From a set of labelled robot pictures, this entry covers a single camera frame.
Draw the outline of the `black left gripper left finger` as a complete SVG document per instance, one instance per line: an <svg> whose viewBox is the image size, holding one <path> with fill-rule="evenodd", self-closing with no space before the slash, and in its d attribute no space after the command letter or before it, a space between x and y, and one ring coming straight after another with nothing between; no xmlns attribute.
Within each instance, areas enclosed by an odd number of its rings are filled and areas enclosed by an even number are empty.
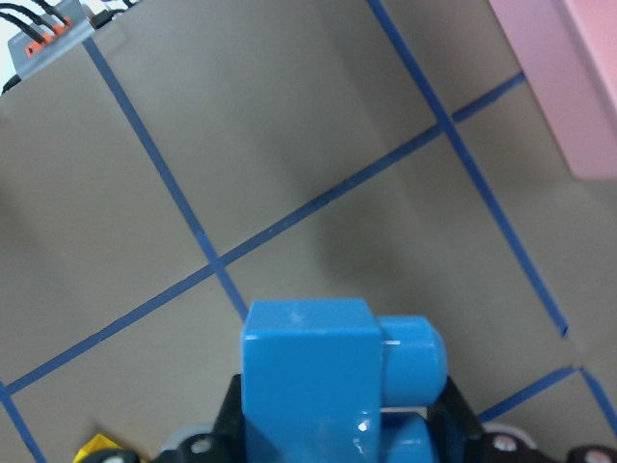
<svg viewBox="0 0 617 463"><path fill-rule="evenodd" d="M233 449L245 447L245 419L242 409L242 376L231 377L225 398L214 422L213 433Z"/></svg>

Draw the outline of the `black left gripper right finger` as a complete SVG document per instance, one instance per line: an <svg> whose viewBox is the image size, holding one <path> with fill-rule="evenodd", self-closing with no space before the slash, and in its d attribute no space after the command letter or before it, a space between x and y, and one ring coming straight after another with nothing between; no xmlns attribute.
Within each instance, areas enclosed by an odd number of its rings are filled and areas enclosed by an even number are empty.
<svg viewBox="0 0 617 463"><path fill-rule="evenodd" d="M427 408L427 422L435 442L478 441L484 434L482 424L449 375L439 397Z"/></svg>

